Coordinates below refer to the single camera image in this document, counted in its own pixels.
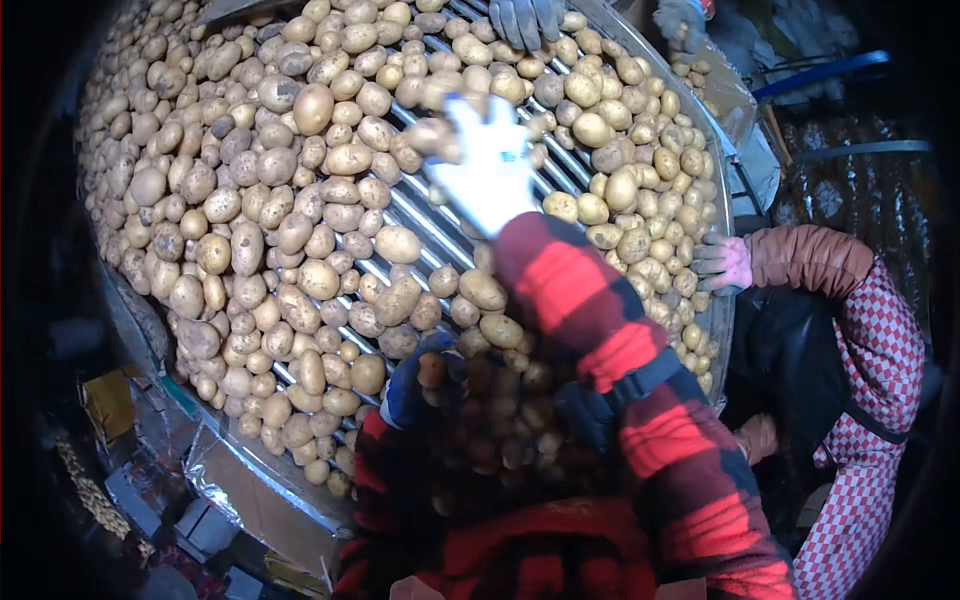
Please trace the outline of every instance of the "red and black checkered sleeve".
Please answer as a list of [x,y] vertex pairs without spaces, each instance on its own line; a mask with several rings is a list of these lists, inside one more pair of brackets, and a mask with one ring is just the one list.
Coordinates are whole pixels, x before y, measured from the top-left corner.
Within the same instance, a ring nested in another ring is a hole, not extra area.
[[376,412],[364,420],[355,448],[359,508],[333,598],[386,598],[444,537],[430,495],[430,452],[422,436],[394,429]]
[[[572,226],[524,214],[501,231],[495,251],[498,277],[527,322],[577,354],[578,376],[598,392],[664,350],[666,333],[633,287]],[[691,372],[631,404],[620,446],[642,482],[636,514],[659,582],[703,577],[711,597],[794,597],[753,472]]]

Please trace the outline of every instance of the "blue pipe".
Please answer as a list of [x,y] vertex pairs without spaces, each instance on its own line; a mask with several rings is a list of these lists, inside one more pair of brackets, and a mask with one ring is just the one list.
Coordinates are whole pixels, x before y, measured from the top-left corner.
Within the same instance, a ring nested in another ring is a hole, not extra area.
[[804,85],[814,82],[820,82],[824,79],[840,75],[841,73],[856,71],[871,64],[883,64],[885,62],[890,62],[890,54],[886,50],[874,50],[873,52],[848,59],[835,60],[834,62],[828,62],[822,66],[816,66],[803,73],[798,73],[784,80],[780,80],[775,84],[762,87],[754,92],[754,98],[759,102],[763,98],[779,96],[792,89],[803,87]]

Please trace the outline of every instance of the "black strap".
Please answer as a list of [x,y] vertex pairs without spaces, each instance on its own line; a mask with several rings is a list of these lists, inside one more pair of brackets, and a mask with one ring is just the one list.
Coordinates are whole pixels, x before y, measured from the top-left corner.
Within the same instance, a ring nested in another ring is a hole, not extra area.
[[905,444],[907,434],[909,430],[902,433],[897,433],[896,431],[890,431],[880,423],[876,422],[867,411],[860,408],[860,405],[857,404],[853,398],[847,400],[847,404],[843,407],[845,413],[853,417],[853,420],[860,423],[871,431],[874,435],[889,442],[890,444]]
[[639,369],[628,372],[623,379],[613,384],[606,396],[612,406],[626,406],[631,402],[648,397],[654,389],[684,368],[677,352],[667,348],[652,361]]

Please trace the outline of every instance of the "work glove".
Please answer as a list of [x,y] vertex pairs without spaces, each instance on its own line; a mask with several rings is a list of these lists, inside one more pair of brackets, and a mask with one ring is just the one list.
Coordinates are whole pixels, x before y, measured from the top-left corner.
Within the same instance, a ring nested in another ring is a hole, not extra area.
[[780,445],[777,439],[777,423],[770,415],[753,415],[733,432],[733,438],[751,467],[775,454]]
[[380,404],[380,417],[394,429],[404,431],[435,431],[444,421],[440,408],[431,406],[423,398],[423,386],[418,381],[420,358],[424,354],[439,353],[446,366],[446,377],[440,386],[440,395],[450,400],[464,396],[467,366],[463,356],[452,350],[454,339],[445,331],[425,335],[414,353],[400,361],[387,381],[387,391]]
[[707,275],[697,285],[714,296],[733,296],[754,284],[750,251],[742,237],[705,233],[704,246],[693,249],[690,271]]
[[693,62],[707,35],[707,17],[700,0],[660,0],[654,23],[663,38],[681,53],[682,62]]
[[514,217],[542,212],[531,191],[533,168],[526,158],[527,130],[516,124],[514,107],[489,97],[489,122],[484,122],[459,94],[449,94],[444,110],[459,132],[461,164],[424,162],[427,177],[490,240]]
[[560,39],[564,0],[492,0],[490,22],[500,37],[517,50],[539,50],[547,41]]

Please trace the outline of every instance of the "blue glove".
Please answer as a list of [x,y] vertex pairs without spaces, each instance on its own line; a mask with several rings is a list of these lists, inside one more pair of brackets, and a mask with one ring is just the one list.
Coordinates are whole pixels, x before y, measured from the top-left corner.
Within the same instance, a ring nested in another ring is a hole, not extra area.
[[394,429],[404,431],[430,431],[444,421],[441,409],[427,404],[423,399],[423,386],[418,382],[420,357],[438,352],[446,362],[448,377],[440,389],[441,395],[451,401],[463,400],[467,364],[453,346],[453,337],[444,331],[425,335],[414,353],[400,361],[393,376],[387,382],[387,391],[380,404],[380,417]]
[[539,50],[543,42],[560,39],[564,0],[492,0],[490,22],[500,37],[517,50]]
[[[700,0],[660,0],[654,11],[654,23],[663,38],[680,49],[681,60],[693,62],[707,35],[707,16]],[[683,23],[687,28],[685,36],[681,33]]]

